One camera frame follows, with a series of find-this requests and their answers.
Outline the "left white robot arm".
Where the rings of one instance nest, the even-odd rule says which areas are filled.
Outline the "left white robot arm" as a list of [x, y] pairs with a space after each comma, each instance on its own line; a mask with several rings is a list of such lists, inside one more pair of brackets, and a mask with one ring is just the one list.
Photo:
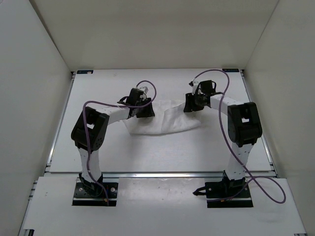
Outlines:
[[117, 104], [105, 105], [104, 108], [98, 110], [88, 106], [92, 102], [85, 103], [71, 132], [71, 139], [81, 157], [82, 172], [79, 174], [79, 179], [83, 184], [83, 189], [90, 196], [107, 196], [98, 155], [107, 127], [132, 117], [154, 117], [152, 98], [148, 97], [147, 93], [147, 87], [132, 88], [130, 94], [120, 99]]

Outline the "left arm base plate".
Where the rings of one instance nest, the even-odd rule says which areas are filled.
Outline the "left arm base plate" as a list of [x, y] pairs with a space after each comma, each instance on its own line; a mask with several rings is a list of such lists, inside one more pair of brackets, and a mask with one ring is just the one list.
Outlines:
[[103, 186], [106, 189], [108, 200], [106, 199], [105, 193], [102, 188], [101, 192], [89, 193], [87, 192], [83, 184], [78, 181], [76, 182], [72, 205], [73, 206], [95, 206], [95, 207], [115, 207], [117, 204], [118, 195], [118, 182], [104, 182]]

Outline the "white pleated skirt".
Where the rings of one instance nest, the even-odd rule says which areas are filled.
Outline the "white pleated skirt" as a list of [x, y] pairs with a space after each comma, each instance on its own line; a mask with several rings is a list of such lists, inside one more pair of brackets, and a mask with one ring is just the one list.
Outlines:
[[153, 102], [154, 117], [124, 120], [130, 134], [165, 135], [184, 132], [201, 125], [198, 113], [184, 113], [185, 102], [182, 100], [159, 100]]

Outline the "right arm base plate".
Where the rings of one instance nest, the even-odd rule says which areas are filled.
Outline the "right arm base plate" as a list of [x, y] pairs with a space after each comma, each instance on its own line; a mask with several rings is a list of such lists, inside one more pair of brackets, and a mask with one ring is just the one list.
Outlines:
[[207, 208], [251, 208], [251, 192], [245, 183], [243, 186], [228, 188], [222, 181], [205, 182], [193, 195], [206, 196]]

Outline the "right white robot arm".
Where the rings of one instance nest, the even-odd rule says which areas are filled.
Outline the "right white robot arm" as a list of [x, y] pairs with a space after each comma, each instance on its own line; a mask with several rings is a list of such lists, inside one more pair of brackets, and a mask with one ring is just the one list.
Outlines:
[[245, 185], [245, 172], [250, 151], [262, 136], [262, 127], [254, 102], [243, 103], [216, 91], [216, 83], [207, 80], [191, 81], [192, 92], [186, 94], [185, 113], [198, 112], [205, 107], [218, 110], [227, 116], [228, 137], [231, 142], [231, 157], [223, 172], [221, 193], [232, 197]]

